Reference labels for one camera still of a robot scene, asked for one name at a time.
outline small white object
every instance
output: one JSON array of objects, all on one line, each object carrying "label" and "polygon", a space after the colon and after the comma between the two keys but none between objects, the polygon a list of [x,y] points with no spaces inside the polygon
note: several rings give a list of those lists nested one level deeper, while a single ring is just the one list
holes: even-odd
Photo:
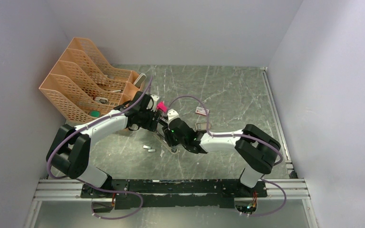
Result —
[{"label": "small white object", "polygon": [[156,95],[150,95],[154,101],[153,107],[151,105],[152,102],[148,104],[148,108],[152,107],[152,111],[156,111],[157,105],[159,104],[160,97]]},{"label": "small white object", "polygon": [[196,107],[195,113],[196,113],[196,114],[199,114],[199,115],[204,115],[204,116],[206,116],[205,109],[204,109],[204,108],[202,108],[202,107]]},{"label": "small white object", "polygon": [[180,117],[180,115],[178,115],[178,112],[176,112],[174,109],[170,109],[167,112],[167,117],[168,117],[169,123],[170,123],[173,119]]}]

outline small box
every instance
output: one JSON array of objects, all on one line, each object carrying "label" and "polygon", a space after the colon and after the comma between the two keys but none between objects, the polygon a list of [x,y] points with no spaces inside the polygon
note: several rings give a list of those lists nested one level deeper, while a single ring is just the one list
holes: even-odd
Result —
[{"label": "small box", "polygon": [[199,115],[204,115],[204,116],[206,116],[205,109],[204,109],[204,108],[202,108],[202,107],[196,107],[195,113],[196,113],[196,114],[199,114]]},{"label": "small box", "polygon": [[197,131],[206,131],[206,122],[196,123],[195,126]]}]

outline wire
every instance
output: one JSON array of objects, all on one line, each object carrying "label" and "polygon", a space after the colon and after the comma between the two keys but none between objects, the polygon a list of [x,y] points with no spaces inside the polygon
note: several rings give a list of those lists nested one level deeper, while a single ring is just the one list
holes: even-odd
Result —
[{"label": "wire", "polygon": [[[152,81],[153,81],[153,76],[151,76],[150,77],[150,80],[149,80],[149,86],[152,84]],[[97,120],[95,120],[95,121],[93,121],[92,123],[90,123],[90,124],[88,124],[87,126],[84,126],[84,127],[82,127],[82,128],[80,128],[80,129],[78,129],[78,130],[76,130],[75,132],[73,132],[70,136],[68,136],[67,138],[65,138],[55,149],[54,149],[54,151],[51,153],[51,155],[49,156],[49,158],[48,158],[48,161],[47,161],[47,172],[48,172],[48,175],[50,176],[50,177],[52,177],[53,179],[62,179],[62,178],[65,178],[66,177],[66,175],[65,176],[60,176],[60,177],[56,177],[56,176],[54,176],[53,174],[52,174],[52,172],[51,172],[51,162],[52,162],[52,159],[54,158],[54,156],[55,156],[55,154],[57,154],[58,153],[58,151],[59,151],[59,149],[63,146],[63,145],[65,145],[73,136],[75,136],[76,134],[78,134],[78,133],[80,133],[81,131],[84,131],[84,130],[86,130],[87,128],[90,128],[90,127],[92,127],[92,126],[94,126],[94,125],[96,125],[96,124],[98,124],[98,123],[100,123],[100,122],[102,122],[102,121],[104,121],[104,120],[107,120],[107,119],[109,119],[109,118],[112,118],[112,117],[114,117],[114,116],[119,116],[119,115],[122,115],[123,113],[125,113],[126,111],[128,111],[128,110],[130,110],[131,108],[133,108],[137,103],[139,103],[141,100],[142,100],[142,98],[143,98],[143,96],[146,94],[146,92],[147,92],[147,90],[149,89],[149,87],[146,87],[145,88],[145,90],[143,90],[143,92],[142,92],[142,95],[137,99],[137,101],[135,101],[132,105],[130,105],[130,106],[128,106],[126,109],[124,109],[123,111],[121,111],[121,112],[119,112],[119,113],[117,113],[117,114],[115,114],[115,115],[113,115],[113,116],[106,116],[106,117],[104,117],[104,118],[100,118],[100,119],[97,119]],[[98,188],[98,187],[96,187],[96,186],[93,186],[93,185],[91,185],[91,184],[89,184],[89,183],[86,183],[86,182],[84,182],[84,181],[82,181],[82,180],[80,180],[80,179],[77,179],[78,181],[80,181],[80,182],[82,182],[82,183],[85,183],[87,186],[89,186],[89,187],[91,187],[91,188],[93,188],[93,189],[96,189],[96,190],[98,190],[98,191],[102,191],[102,192],[108,192],[108,193],[119,193],[119,194],[133,194],[133,195],[136,195],[136,196],[138,196],[139,198],[140,198],[140,200],[141,200],[141,203],[140,203],[140,205],[139,205],[139,207],[138,207],[138,209],[136,209],[135,211],[133,211],[132,213],[130,213],[130,214],[128,214],[128,215],[125,215],[125,216],[121,216],[121,217],[116,217],[116,218],[106,218],[106,217],[101,217],[101,216],[98,216],[98,215],[96,215],[94,212],[93,212],[93,215],[95,216],[95,217],[97,217],[97,218],[101,218],[101,219],[108,219],[108,220],[116,220],[116,219],[123,219],[123,218],[126,218],[126,217],[129,217],[129,216],[132,216],[132,215],[134,215],[134,214],[136,214],[141,208],[142,208],[142,206],[143,206],[143,203],[144,203],[144,199],[142,198],[142,196],[139,194],[139,193],[136,193],[136,192],[133,192],[133,191],[115,191],[115,190],[106,190],[106,189],[101,189],[101,188]]]},{"label": "wire", "polygon": [[153,106],[154,106],[154,100],[153,100],[153,97],[150,97],[150,99],[152,100],[152,107],[151,107],[151,108],[148,108],[148,109],[153,109]]},{"label": "wire", "polygon": [[[279,159],[279,161],[277,161],[277,162],[274,163],[274,166],[280,164],[283,161],[282,154],[280,154],[279,151],[275,147],[273,147],[272,145],[270,145],[269,143],[267,143],[267,142],[265,142],[265,141],[263,141],[261,139],[258,139],[258,138],[255,138],[255,137],[252,137],[252,136],[249,136],[249,135],[245,135],[245,134],[213,134],[213,133],[211,133],[209,131],[209,113],[207,111],[207,108],[206,108],[205,104],[200,99],[198,99],[195,96],[191,96],[191,95],[182,95],[182,96],[179,96],[179,97],[175,98],[174,100],[172,100],[170,102],[169,107],[171,107],[171,105],[176,100],[178,100],[180,98],[183,98],[183,97],[190,97],[190,98],[193,98],[193,99],[197,100],[201,104],[202,108],[205,109],[205,113],[206,113],[206,133],[208,133],[208,135],[210,135],[212,137],[232,137],[232,136],[233,137],[243,137],[243,138],[248,138],[248,139],[257,141],[258,143],[261,143],[261,144],[269,147],[271,150],[273,150],[279,156],[280,159]],[[251,217],[262,217],[262,216],[271,215],[271,214],[279,211],[280,209],[282,209],[285,206],[285,204],[286,204],[287,197],[286,197],[286,192],[283,190],[283,188],[281,188],[279,185],[277,185],[277,184],[275,184],[275,183],[273,183],[271,181],[268,181],[268,180],[264,179],[263,178],[264,176],[265,175],[262,175],[261,178],[260,178],[263,182],[269,183],[269,184],[272,184],[272,185],[275,185],[276,187],[278,187],[282,191],[282,193],[283,193],[283,203],[278,208],[276,208],[275,210],[272,210],[270,212],[262,213],[262,214],[247,215],[247,216],[251,216]]]}]

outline black mounting bracket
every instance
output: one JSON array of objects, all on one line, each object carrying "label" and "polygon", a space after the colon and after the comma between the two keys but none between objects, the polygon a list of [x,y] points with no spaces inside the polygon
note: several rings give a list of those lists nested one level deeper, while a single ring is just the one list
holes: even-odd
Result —
[{"label": "black mounting bracket", "polygon": [[[113,180],[115,190],[140,193],[144,208],[149,207],[194,207],[219,206],[235,208],[234,198],[252,198],[253,192],[259,198],[267,197],[265,183],[258,181],[254,188],[248,188],[239,179],[209,180]],[[113,194],[97,195],[83,185],[81,198],[111,198]],[[114,209],[137,208],[140,199],[131,194],[117,194]]]}]

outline green object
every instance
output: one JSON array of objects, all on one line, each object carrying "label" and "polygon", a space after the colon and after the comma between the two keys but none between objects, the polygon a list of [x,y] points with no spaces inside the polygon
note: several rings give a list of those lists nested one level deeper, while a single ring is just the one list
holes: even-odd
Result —
[{"label": "green object", "polygon": [[92,116],[92,117],[99,118],[100,117],[100,112],[99,111],[90,111],[89,115]]}]

